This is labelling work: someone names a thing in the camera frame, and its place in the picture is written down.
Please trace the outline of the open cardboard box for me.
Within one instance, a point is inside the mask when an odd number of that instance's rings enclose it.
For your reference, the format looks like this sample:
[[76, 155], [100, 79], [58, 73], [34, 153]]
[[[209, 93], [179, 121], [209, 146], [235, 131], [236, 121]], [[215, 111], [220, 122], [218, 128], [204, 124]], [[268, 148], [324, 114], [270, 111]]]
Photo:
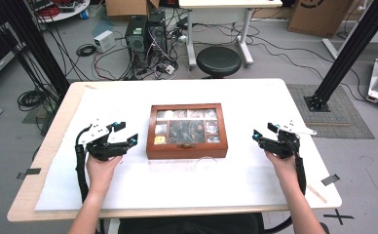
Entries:
[[152, 7], [158, 8], [160, 0], [105, 0], [110, 17], [146, 15]]

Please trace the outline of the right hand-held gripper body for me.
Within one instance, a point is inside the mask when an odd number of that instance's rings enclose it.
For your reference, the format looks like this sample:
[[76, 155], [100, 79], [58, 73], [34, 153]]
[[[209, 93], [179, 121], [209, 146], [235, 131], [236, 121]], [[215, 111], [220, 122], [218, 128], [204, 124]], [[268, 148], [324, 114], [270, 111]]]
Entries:
[[267, 142], [264, 142], [264, 149], [277, 154], [282, 159], [299, 152], [301, 135], [314, 136], [317, 133], [315, 130], [309, 129], [305, 125], [295, 124], [293, 121], [274, 125], [279, 125], [279, 131], [276, 133], [277, 140], [268, 139]]

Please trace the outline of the black tape strip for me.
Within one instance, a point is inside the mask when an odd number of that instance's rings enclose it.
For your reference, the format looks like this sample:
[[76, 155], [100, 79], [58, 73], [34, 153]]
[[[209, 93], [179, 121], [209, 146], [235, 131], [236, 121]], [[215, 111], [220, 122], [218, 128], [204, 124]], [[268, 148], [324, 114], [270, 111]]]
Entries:
[[41, 168], [26, 169], [23, 173], [18, 173], [17, 179], [25, 179], [27, 176], [39, 175]]
[[339, 179], [340, 179], [340, 177], [338, 175], [330, 175], [330, 176], [324, 178], [321, 182], [324, 186], [328, 186], [329, 184], [334, 183], [334, 182], [338, 181]]

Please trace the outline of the small white box device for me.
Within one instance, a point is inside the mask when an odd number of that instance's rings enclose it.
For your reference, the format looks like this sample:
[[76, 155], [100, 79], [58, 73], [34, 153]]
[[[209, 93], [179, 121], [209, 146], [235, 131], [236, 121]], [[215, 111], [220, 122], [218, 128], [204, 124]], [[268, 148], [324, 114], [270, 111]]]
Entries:
[[116, 46], [114, 34], [110, 30], [106, 30], [97, 35], [94, 42], [101, 53], [105, 53]]

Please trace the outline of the large cardboard box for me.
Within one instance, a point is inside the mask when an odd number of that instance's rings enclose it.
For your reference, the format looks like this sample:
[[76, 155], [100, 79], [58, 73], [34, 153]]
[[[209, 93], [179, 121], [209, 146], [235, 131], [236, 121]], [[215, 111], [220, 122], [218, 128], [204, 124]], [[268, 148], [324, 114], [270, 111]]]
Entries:
[[288, 20], [290, 32], [331, 38], [355, 0], [296, 0]]

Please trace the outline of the wooden tea box with glass lid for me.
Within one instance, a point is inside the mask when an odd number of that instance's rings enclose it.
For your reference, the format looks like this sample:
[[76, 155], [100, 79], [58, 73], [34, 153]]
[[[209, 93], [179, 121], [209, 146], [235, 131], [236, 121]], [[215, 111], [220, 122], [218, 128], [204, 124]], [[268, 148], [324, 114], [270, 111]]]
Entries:
[[[184, 119], [158, 119], [157, 112], [160, 110], [201, 110], [205, 112], [203, 119], [190, 119], [188, 117]], [[219, 143], [207, 143], [206, 134], [206, 120], [207, 111], [215, 110], [217, 116], [217, 122], [219, 127]], [[182, 121], [182, 120], [199, 120], [204, 122], [204, 129], [206, 135], [205, 143], [183, 143], [183, 144], [170, 144], [169, 128], [170, 121]], [[167, 124], [168, 132], [165, 135], [156, 135], [155, 127], [159, 124]], [[164, 136], [167, 139], [165, 144], [155, 144], [155, 137]], [[198, 104], [169, 104], [169, 105], [153, 105], [151, 107], [151, 115], [149, 119], [148, 136], [146, 142], [146, 154], [150, 160], [167, 160], [167, 159], [200, 159], [203, 157], [211, 158], [225, 158], [228, 150], [228, 140], [224, 123], [223, 111], [220, 103], [198, 103]]]

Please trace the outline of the black tape cross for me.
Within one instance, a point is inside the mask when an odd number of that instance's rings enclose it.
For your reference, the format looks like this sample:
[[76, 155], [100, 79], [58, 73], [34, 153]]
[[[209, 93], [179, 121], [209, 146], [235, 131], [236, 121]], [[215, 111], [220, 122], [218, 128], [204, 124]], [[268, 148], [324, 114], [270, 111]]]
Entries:
[[323, 217], [325, 218], [336, 218], [340, 225], [344, 224], [346, 219], [354, 219], [352, 215], [349, 214], [341, 214], [338, 209], [335, 209], [332, 214], [324, 214]]

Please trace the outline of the person's right hand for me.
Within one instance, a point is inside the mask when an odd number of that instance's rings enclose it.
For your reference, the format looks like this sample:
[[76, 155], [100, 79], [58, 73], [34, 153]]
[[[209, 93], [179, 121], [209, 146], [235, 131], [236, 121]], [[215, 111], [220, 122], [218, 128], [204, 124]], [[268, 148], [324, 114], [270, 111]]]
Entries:
[[295, 166], [295, 157], [282, 159], [277, 154], [265, 151], [266, 157], [273, 164], [283, 192], [300, 191]]

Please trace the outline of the black round stool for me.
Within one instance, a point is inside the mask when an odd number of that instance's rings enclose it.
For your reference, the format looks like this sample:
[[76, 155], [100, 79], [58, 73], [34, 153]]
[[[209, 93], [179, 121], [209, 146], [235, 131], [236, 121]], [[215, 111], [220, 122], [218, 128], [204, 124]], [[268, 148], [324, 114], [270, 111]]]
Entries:
[[220, 79], [236, 73], [242, 65], [242, 60], [232, 49], [208, 47], [198, 53], [196, 63], [209, 78]]

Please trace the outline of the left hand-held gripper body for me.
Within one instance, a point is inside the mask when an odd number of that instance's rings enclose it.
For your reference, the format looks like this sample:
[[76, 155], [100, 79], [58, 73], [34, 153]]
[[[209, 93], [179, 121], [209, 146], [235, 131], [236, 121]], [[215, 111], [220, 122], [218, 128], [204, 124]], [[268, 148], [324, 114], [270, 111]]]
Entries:
[[85, 152], [89, 152], [99, 161], [108, 161], [112, 157], [126, 154], [129, 146], [123, 146], [122, 142], [108, 141], [109, 135], [114, 132], [112, 124], [103, 125], [96, 119], [82, 130], [78, 134], [78, 155], [84, 156]]

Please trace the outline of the grey floor mat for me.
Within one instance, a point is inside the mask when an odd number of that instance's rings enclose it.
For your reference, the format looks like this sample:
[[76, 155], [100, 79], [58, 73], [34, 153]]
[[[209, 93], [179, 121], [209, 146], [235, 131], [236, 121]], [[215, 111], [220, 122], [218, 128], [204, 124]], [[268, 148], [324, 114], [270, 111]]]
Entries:
[[317, 87], [317, 85], [287, 84], [304, 123], [317, 132], [316, 137], [375, 139], [341, 87], [332, 94], [326, 112], [311, 111], [304, 97], [312, 95]]

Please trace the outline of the black computer tower green sticker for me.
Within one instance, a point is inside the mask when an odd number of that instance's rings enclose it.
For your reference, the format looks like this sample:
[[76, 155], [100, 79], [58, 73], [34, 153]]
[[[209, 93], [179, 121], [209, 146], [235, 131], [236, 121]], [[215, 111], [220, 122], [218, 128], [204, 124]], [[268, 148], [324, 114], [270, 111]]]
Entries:
[[148, 66], [146, 23], [147, 16], [145, 15], [131, 16], [125, 34], [130, 59], [134, 65], [141, 68]]

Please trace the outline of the thin wooden stick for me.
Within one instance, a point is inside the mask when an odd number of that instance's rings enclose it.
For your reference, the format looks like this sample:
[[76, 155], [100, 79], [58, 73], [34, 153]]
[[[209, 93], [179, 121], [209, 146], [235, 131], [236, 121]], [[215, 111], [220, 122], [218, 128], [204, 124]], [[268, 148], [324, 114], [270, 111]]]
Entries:
[[306, 186], [315, 196], [317, 196], [323, 203], [327, 204], [327, 200], [311, 185]]

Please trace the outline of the person's dark clothing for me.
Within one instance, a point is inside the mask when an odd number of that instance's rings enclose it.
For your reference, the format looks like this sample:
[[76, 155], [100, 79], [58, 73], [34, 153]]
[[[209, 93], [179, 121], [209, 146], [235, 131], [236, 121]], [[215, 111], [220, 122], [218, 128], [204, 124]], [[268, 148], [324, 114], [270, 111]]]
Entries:
[[121, 219], [118, 234], [264, 234], [260, 214]]

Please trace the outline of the group of white green packets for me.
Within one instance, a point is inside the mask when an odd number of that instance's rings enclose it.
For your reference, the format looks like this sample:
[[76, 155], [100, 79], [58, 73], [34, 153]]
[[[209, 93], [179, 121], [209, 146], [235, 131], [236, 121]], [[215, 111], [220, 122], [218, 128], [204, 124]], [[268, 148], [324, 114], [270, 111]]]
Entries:
[[219, 143], [220, 136], [219, 136], [219, 127], [217, 122], [217, 116], [215, 110], [208, 110], [207, 111], [206, 120], [206, 134], [207, 134], [207, 143]]

